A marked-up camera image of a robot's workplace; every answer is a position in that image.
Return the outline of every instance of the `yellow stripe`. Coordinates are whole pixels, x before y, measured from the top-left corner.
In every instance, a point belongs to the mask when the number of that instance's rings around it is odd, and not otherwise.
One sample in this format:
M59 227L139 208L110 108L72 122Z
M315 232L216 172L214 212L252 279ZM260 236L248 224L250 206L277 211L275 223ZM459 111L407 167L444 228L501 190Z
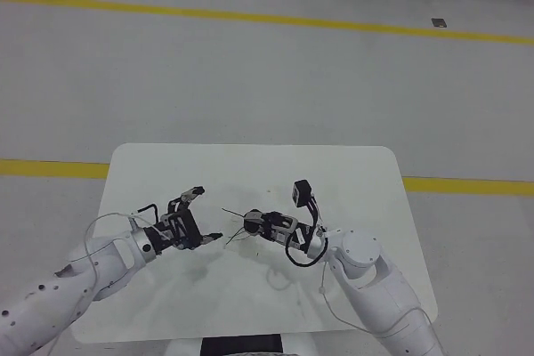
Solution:
M425 36L461 39L469 41L499 42L514 45L533 45L534 38L520 36L491 35L484 33L449 31L443 28L403 28L375 23L357 23L320 19L305 19L290 16L277 16L259 13L225 12L216 10L183 9L175 7L122 4L94 0L0 0L3 3L41 4L76 7L82 9L107 10L115 12L138 12L166 16L183 16L200 19L235 20L247 22L273 23L279 25L304 26L315 28L344 29L350 31L378 32L404 36Z
M404 177L403 184L406 191L413 192L534 197L534 182Z
M105 179L108 172L106 163L0 159L0 175ZM408 192L534 196L534 182L404 177L403 183Z
M105 179L109 172L106 163L24 161L0 159L0 175L23 175L26 177L60 177Z

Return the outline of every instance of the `white cable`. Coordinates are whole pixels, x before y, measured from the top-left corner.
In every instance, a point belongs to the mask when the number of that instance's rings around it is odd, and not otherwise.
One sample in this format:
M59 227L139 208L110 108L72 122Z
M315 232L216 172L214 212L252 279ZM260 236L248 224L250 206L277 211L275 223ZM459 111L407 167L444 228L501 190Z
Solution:
M85 253L87 255L87 259L89 260L89 263L91 264L91 267L93 267L93 272L95 274L95 279L93 281L93 285L90 286L89 290L91 291L91 295L94 296L93 294L93 291L95 290L95 288L97 287L97 282L99 281L99 274L97 272L97 268L95 267L95 262L93 261L93 258L91 257L91 253L89 252L89 247L87 246L87 234L89 233L89 230L91 229L91 227L95 224L95 222L97 222L98 220L104 218L104 217L107 217L107 216L112 216L112 215L116 215L116 216L123 216L123 217L126 217L126 218L131 218L131 219L139 219L141 220L142 222L144 223L147 223L154 231L156 231L158 233L158 235L160 235L160 237L162 237L163 239L169 239L169 237L167 237L164 233L162 233L162 231L160 231L159 229L155 228L154 226L152 226L152 224L144 219L143 217L139 216L139 215L135 215L135 214L122 214L122 213L108 213L108 214L104 214L104 215L101 215L101 216L97 216L96 218L94 218L91 223L89 223L89 225L87 226L87 229L85 229L85 234L83 235L83 246L85 248ZM69 326L70 322L71 322L71 318L73 317L73 314L76 312L77 310L77 307L79 306L79 304L81 303L81 301L85 298L85 295L81 295L81 297L79 298L79 300L77 300L77 303L75 304L75 308L73 308L73 311L71 312L71 314L69 315L69 319L66 321L65 324L67 324ZM52 354L52 351L53 351L53 348L55 347L55 345L58 343L58 341L60 341L60 336L61 334L63 333L63 330L65 330L65 328L63 328L60 333L55 337L55 339L53 340L53 343L52 343L52 347L50 347L50 350L47 352L47 356L50 356Z
M371 332L369 330L366 330L365 328L362 328L362 327L359 327L358 325L354 325L346 320L343 320L341 318L339 318L335 312L332 310L332 308L330 307L330 303L328 302L328 299L327 299L327 296L325 294L325 288L324 288L324 272L325 270L327 269L327 263L328 261L325 261L324 262L324 266L322 267L322 280L320 281L320 289L319 289L319 292L322 294L322 297L324 298L324 302L325 304L327 305L328 307L328 310L330 311L330 313L332 314L333 317L335 317L338 321L341 321L343 322L344 324L348 325L348 326L351 326L359 331L362 331L366 334L370 334L372 336L375 336L375 335L380 335L380 334L384 334L384 333L387 333L388 331L391 331L393 328L395 328L402 320L403 318L406 317L406 315L410 314L412 311L421 311L425 317L427 318L427 321L429 322L429 327L431 328L431 330L433 331L433 335L435 336L435 339L437 340L437 344L439 344L440 348L443 349L443 346L441 346L441 342L439 341L439 337L437 336L437 333L435 332L435 328L433 327L433 323L431 322L431 318L429 318L429 315L427 315L427 312L425 310L423 310L423 308L419 307L419 306L416 306L416 307L413 307L413 308L410 308L409 310L407 310L406 312L403 313L403 315L401 315L401 317L399 319L397 319L389 328L387 328L386 330L383 330L383 331L379 331L379 332Z

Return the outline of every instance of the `wire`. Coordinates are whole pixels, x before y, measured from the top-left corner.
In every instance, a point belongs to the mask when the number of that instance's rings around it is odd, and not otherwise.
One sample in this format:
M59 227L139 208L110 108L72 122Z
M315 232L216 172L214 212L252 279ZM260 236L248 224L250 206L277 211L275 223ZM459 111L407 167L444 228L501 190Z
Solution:
M320 215L319 208L317 206L313 206L312 205L313 201L314 201L314 198L309 200L309 202L306 204L306 207L309 209L309 212L312 215L312 227L309 229L309 235L306 237L307 241L312 241L312 235L314 234L314 229L317 226L317 222L319 220L319 215ZM289 261L292 264L294 264L295 266L297 266L297 267L311 267L314 264L316 264L318 261L320 261L320 259L327 252L328 239L325 237L324 238L324 247L322 248L322 251L320 252L320 254L318 256L316 256L316 258L314 260L310 261L309 263L299 263L293 258L293 256L291 256L291 254L288 251L288 248L291 245L291 239L292 238L293 238L293 234L289 234L288 237L287 237L287 241L285 241L285 255L287 255L287 258L289 259Z
M244 238L241 238L241 239L234 239L233 242L237 242L237 241L243 241L244 239L248 239L250 238L251 235L247 234L247 236L245 236Z
M156 231L158 233L158 235L160 235L160 237L162 237L163 239L169 239L165 234L162 233L162 231L160 231L159 229L154 227L148 220L144 219L143 217L141 217L139 215L122 214L122 213L108 213L108 214L104 214L104 215L97 216L96 218L94 218L91 221L91 223L89 223L89 225L87 226L87 229L85 229L85 234L83 234L83 246L85 248L85 253L87 255L87 259L89 260L89 263L91 264L91 267L93 268L93 272L94 272L94 275L95 275L95 279L93 280L93 285L90 286L89 289L88 289L88 290L91 291L91 295L92 296L94 296L93 291L95 290L95 288L97 287L97 283L99 282L99 272L97 272L97 267L95 266L95 262L93 261L93 258L91 257L91 253L89 252L89 247L87 246L87 240L88 240L87 234L89 233L89 230L95 224L95 222L97 222L98 220L100 220L100 219L102 219L104 217L112 216L112 215L123 216L123 217L130 218L130 219L139 219L142 222L147 223L154 231ZM71 319L73 318L73 314L76 312L77 307L81 304L81 301L84 298L85 298L85 295L81 295L81 297L77 300L77 303L75 304L75 307L73 308L73 311L69 315L68 320L65 322L65 324L67 324L68 326L71 323ZM65 330L65 328L63 328L60 331L60 333L53 340L52 347L50 347L50 350L47 352L47 356L50 356L52 354L53 348L58 343L58 341L60 341L61 334L63 333L63 330Z
M234 213L234 212L232 212L231 210L228 210L228 209L224 209L224 208L222 208L222 210L223 210L224 212L232 213L232 214L237 215L237 216L245 217L245 216L243 216L242 214Z
M319 292L322 294L322 297L324 298L324 302L327 305L328 310L330 311L332 316L335 317L338 321L341 321L342 323L344 323L344 324L346 324L346 325L348 325L350 327L353 327L353 328L355 328L355 329L357 329L357 330L359 330L361 332L364 332L366 334L370 334L372 336L376 336L376 335L380 335L380 334L385 334L385 333L391 331L392 329L394 329L403 320L403 318L405 318L406 315L410 314L412 311L421 311L425 315L425 317L427 318L427 321L429 322L429 327L433 331L433 335L435 336L435 340L437 340L437 344L439 344L440 348L443 349L443 346L441 346L441 341L439 341L439 337L437 336L437 333L435 332L435 328L433 327L433 323L431 322L431 318L429 318L429 315L427 314L427 312L423 308L421 308L420 306L416 306L416 307L408 309L389 328L387 328L386 330L377 331L377 332L371 332L369 330L366 330L365 328L359 327L358 325L354 325L351 322L348 322L348 321L343 320L340 317L338 317L335 314L335 312L332 310L332 307L330 306L330 303L328 302L327 295L325 294L324 272L327 269L327 264L328 264L328 261L325 261L324 262L324 266L322 267L322 279L320 281Z
M231 235L230 237L230 240L228 242L225 243L225 245L223 245L223 248L226 248L228 246L228 244L233 240L233 238L235 238L236 236L238 236L240 233L242 233L243 231L243 226L241 228L239 228L239 230L234 233L233 235Z
M141 209L138 209L136 212L137 213L142 213L142 212L145 212L149 209L153 209L154 210L154 223L158 223L158 206L154 203L152 204L149 204Z
M292 234L289 234L288 238L287 238L287 241L285 242L285 255L287 255L287 258L289 259L289 261L291 261L291 263L294 264L297 267L311 267L314 264L316 264L318 261L320 261L320 259L327 252L328 239L324 238L324 247L322 248L322 251L320 252L320 254L314 260L310 261L309 263L299 263L293 258L293 256L291 256L291 254L288 251L288 248L289 248L289 246L291 244L291 236L292 236Z

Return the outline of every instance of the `small black item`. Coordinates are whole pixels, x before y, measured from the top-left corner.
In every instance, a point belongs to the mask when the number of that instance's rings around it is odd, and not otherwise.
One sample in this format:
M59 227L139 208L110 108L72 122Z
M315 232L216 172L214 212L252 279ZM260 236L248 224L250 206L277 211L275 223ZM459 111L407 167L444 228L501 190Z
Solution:
M311 185L303 179L293 185L293 201L296 207L306 206L311 201Z
M205 337L202 340L200 356L224 356L234 353L283 352L280 334Z
M431 22L436 28L446 28L447 23L445 23L444 19L431 19Z

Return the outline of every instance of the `black cable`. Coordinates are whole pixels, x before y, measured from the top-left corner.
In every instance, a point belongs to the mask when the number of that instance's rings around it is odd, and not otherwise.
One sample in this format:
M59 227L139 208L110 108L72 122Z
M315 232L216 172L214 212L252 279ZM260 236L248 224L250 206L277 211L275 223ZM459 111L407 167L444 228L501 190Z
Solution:
M224 209L224 208L222 208L222 210L223 210L224 212L232 213L232 214L237 215L237 216L245 217L245 216L243 216L242 214L238 214L238 213L232 212L231 210L228 210L228 209Z
M298 266L298 267L311 267L314 264L316 264L318 261L320 261L322 256L327 252L328 239L324 238L324 247L322 248L322 252L320 252L320 255L318 255L314 260L310 261L309 263L299 263L288 252L289 245L291 244L291 236L292 235L288 236L287 242L285 243L285 254L287 255L287 258L291 261L291 263L294 264L295 266Z
M149 204L149 205L145 206L142 209L138 209L136 212L137 213L142 213L142 212L147 211L149 209L154 209L154 220L155 220L155 223L158 223L158 206L156 204L154 204L154 203Z
M236 236L238 236L241 231L243 230L243 227L241 227L241 229L239 229L236 233L234 233L231 237L230 237L230 240L228 242L225 243L224 247L228 246L228 244L233 240L233 238L235 238Z
M317 222L319 221L319 209L317 207L315 207L315 206L312 206L312 200L309 200L309 202L307 203L306 207L309 209L309 212L311 212L311 215L312 215L312 227L309 230L309 236L307 237L307 240L308 241L312 241L312 234L314 233L314 229L316 228ZM320 261L322 256L327 252L328 239L325 238L324 239L324 247L322 248L322 252L320 252L320 254L314 260L310 261L309 263L299 263L288 252L288 248L291 245L291 239L292 238L293 238L293 234L290 234L288 236L288 238L287 238L287 241L285 242L285 254L287 255L287 258L289 259L289 261L291 261L291 263L294 264L295 266L298 266L298 267L311 267L314 264L316 264L318 261Z

